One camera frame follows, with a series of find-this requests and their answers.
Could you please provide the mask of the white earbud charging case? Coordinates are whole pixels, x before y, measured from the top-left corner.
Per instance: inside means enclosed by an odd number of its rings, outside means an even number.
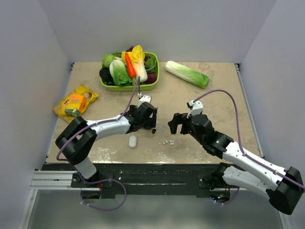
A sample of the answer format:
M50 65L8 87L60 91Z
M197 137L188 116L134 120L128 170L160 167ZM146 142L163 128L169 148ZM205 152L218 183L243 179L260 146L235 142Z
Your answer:
M128 146L130 148L135 148L137 146L137 137L136 136L134 136L134 135L130 136Z

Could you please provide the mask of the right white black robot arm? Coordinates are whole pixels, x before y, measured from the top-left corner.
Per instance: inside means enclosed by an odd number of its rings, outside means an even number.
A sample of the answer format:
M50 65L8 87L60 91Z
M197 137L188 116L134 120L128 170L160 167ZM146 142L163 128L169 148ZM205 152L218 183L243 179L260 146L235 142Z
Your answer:
M171 134L176 134L178 125L182 126L182 135L191 135L207 153L232 163L216 170L219 181L263 196L286 215L293 213L305 192L299 170L285 169L245 150L229 136L216 131L204 114L188 117L187 113L175 113L168 122Z

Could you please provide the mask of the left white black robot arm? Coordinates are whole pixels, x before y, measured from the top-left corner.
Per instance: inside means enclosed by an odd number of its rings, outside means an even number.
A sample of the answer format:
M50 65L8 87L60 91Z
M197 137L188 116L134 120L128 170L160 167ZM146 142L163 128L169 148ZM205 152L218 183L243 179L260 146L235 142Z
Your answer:
M86 121L81 116L72 122L55 140L59 154L88 182L99 179L99 172L89 159L89 152L95 141L113 135L129 134L140 129L156 127L158 108L149 102L130 105L129 109L110 119Z

